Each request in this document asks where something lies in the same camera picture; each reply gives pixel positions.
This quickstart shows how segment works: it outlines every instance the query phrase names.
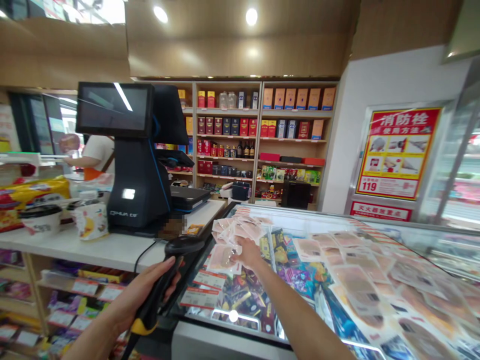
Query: white wall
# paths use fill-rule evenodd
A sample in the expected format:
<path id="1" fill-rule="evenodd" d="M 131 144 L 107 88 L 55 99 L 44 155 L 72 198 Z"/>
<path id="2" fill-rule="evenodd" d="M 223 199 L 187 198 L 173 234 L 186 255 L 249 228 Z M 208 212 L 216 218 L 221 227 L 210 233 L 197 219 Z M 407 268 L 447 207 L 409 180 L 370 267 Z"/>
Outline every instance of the white wall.
<path id="1" fill-rule="evenodd" d="M 442 65 L 443 51 L 433 46 L 350 61 L 339 85 L 321 211 L 344 213 L 367 107 L 451 100 L 460 94 L 472 61 Z"/>

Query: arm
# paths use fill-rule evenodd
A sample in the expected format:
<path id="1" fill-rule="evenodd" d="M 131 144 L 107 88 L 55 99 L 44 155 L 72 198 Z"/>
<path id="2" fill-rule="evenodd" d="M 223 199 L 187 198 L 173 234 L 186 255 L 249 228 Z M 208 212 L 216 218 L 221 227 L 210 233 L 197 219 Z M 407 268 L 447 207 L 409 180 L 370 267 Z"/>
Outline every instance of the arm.
<path id="1" fill-rule="evenodd" d="M 242 252 L 233 260 L 242 262 L 258 277 L 299 359 L 355 360 L 320 316 L 262 259 L 254 241 L 243 239 L 238 244 Z"/>
<path id="2" fill-rule="evenodd" d="M 94 168 L 102 161 L 90 156 L 83 156 L 79 158 L 64 157 L 63 161 L 70 166 L 75 166 L 78 168 Z"/>
<path id="3" fill-rule="evenodd" d="M 175 263 L 172 256 L 164 262 L 152 265 L 138 275 L 123 292 L 86 328 L 67 351 L 64 360 L 105 360 L 118 337 L 128 330 L 135 319 L 137 309 L 147 298 L 155 281 Z M 180 273 L 173 278 L 165 294 L 165 301 L 172 295 L 180 280 Z"/>

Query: instant noodle cup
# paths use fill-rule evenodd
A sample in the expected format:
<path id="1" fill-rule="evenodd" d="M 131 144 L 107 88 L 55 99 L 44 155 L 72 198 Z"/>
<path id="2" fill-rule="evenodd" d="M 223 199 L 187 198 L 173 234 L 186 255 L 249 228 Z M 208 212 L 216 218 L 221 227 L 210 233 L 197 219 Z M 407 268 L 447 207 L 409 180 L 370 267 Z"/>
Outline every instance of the instant noodle cup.
<path id="1" fill-rule="evenodd" d="M 51 204 L 23 210 L 18 217 L 32 238 L 45 239 L 59 233 L 61 214 L 62 208 Z"/>

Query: black cable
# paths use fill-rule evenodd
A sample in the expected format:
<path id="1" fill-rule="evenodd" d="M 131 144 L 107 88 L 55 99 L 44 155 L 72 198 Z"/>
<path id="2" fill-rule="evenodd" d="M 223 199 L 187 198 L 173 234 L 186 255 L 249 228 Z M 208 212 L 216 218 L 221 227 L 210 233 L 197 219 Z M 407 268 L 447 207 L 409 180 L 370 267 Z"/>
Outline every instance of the black cable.
<path id="1" fill-rule="evenodd" d="M 149 247 L 147 247 L 145 250 L 143 250 L 143 252 L 140 254 L 140 256 L 136 259 L 135 261 L 135 266 L 133 267 L 133 273 L 136 274 L 137 273 L 137 266 L 139 265 L 139 261 L 140 259 L 142 258 L 142 256 L 148 251 L 150 250 L 150 248 L 155 245 L 156 243 L 158 243 L 158 241 L 153 241 L 153 244 L 151 244 Z"/>

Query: hand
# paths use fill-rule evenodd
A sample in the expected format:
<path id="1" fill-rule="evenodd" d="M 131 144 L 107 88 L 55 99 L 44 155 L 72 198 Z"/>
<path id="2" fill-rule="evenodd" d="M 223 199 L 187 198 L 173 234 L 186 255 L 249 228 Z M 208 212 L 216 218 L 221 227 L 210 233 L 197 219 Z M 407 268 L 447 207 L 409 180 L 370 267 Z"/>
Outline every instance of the hand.
<path id="1" fill-rule="evenodd" d="M 144 303 L 145 299 L 152 290 L 154 283 L 160 279 L 175 263 L 175 256 L 171 256 L 164 262 L 154 264 L 142 271 L 133 281 L 122 291 L 122 293 L 102 312 L 106 321 L 110 323 L 115 331 L 116 337 L 128 330 L 135 320 L 135 314 L 138 308 Z M 166 290 L 164 302 L 175 291 L 175 287 L 180 280 L 180 273 L 177 272 L 170 287 Z"/>
<path id="2" fill-rule="evenodd" d="M 231 259 L 236 262 L 241 262 L 247 269 L 255 271 L 255 266 L 261 264 L 263 261 L 260 247 L 255 244 L 255 241 L 249 238 L 241 238 L 237 243 L 241 246 L 241 254 L 233 255 Z"/>

